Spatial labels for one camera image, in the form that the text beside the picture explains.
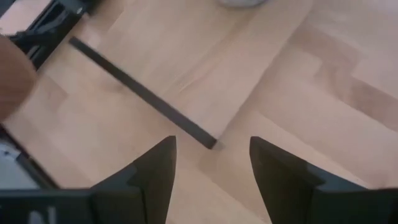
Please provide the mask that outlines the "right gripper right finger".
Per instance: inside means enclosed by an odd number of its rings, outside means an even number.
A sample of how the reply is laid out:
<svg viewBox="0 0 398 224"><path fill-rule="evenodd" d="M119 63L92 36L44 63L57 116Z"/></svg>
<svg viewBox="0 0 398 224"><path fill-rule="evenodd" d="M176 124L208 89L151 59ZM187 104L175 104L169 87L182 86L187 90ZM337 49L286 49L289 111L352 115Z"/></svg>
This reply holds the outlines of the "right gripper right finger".
<svg viewBox="0 0 398 224"><path fill-rule="evenodd" d="M398 188L367 189L258 136L249 155L272 224L398 224Z"/></svg>

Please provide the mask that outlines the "white patterned mug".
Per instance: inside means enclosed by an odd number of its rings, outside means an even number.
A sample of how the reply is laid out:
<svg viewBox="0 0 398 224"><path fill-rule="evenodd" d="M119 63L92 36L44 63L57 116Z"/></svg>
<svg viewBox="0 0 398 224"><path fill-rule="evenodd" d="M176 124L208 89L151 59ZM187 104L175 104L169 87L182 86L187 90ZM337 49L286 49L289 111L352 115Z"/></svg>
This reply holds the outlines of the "white patterned mug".
<svg viewBox="0 0 398 224"><path fill-rule="evenodd" d="M220 4L227 7L255 7L263 4L267 0L217 0Z"/></svg>

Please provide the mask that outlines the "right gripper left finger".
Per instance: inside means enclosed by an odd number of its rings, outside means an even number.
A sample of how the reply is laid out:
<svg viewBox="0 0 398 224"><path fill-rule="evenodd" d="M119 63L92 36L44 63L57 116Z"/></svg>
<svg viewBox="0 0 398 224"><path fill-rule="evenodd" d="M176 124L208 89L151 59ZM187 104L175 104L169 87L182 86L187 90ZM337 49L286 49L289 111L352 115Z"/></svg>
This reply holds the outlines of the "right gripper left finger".
<svg viewBox="0 0 398 224"><path fill-rule="evenodd" d="M165 224L176 160L168 136L92 187L0 190L0 224Z"/></svg>

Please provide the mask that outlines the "wooden shelf with black frame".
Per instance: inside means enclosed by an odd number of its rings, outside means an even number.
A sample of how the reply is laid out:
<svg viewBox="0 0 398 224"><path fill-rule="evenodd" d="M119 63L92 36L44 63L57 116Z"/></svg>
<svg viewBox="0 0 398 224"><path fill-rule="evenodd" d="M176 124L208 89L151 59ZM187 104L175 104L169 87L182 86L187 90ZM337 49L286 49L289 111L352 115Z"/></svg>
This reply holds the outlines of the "wooden shelf with black frame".
<svg viewBox="0 0 398 224"><path fill-rule="evenodd" d="M132 0L71 44L212 149L314 0Z"/></svg>

